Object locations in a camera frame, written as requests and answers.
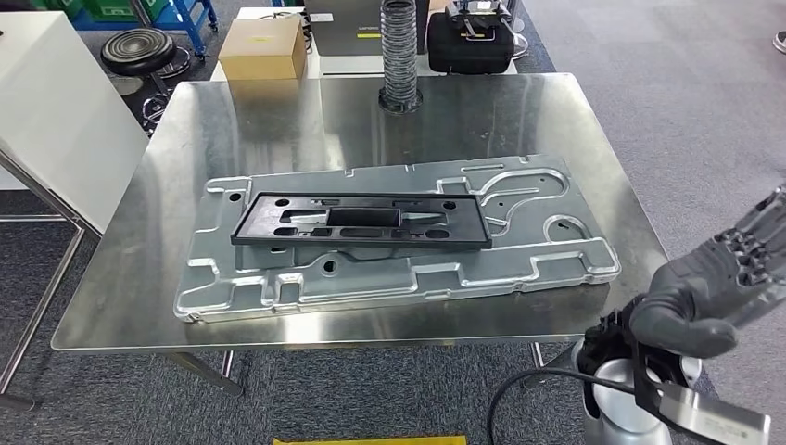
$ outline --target metal coil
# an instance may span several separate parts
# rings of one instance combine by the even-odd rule
[[[417,21],[414,0],[383,0],[380,10],[385,86],[379,103],[387,111],[408,113],[422,98],[417,91]]]

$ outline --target black case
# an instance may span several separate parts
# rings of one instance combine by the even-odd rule
[[[513,58],[513,35],[503,26],[493,30],[493,41],[468,41],[462,32],[450,26],[445,13],[434,14],[426,36],[428,66],[436,72],[456,74],[505,72]]]

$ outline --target cardboard box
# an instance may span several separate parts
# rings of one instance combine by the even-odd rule
[[[300,15],[233,20],[219,61],[229,82],[300,79],[306,66],[306,41]]]

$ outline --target white desk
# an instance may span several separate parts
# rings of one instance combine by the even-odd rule
[[[237,13],[238,19],[261,19],[272,16],[273,13],[296,13],[303,11],[302,7],[241,7]],[[320,56],[316,38],[311,43],[311,52],[306,61],[306,75],[308,79],[321,77],[382,77],[382,56]],[[418,76],[444,76],[445,73],[432,71],[428,67],[428,56],[418,55]],[[504,74],[516,74],[516,68],[511,61]],[[221,62],[216,64],[216,69],[210,77],[212,81],[226,81]]]

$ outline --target stainless steel table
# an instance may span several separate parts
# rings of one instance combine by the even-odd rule
[[[227,83],[180,83],[52,347],[164,352],[235,391],[187,352],[571,340],[647,287],[663,249],[572,75],[419,82],[424,104],[407,117],[377,106],[381,78],[235,84],[232,94]],[[172,314],[210,178],[533,153],[563,157],[581,186],[622,263],[610,285],[216,324]]]

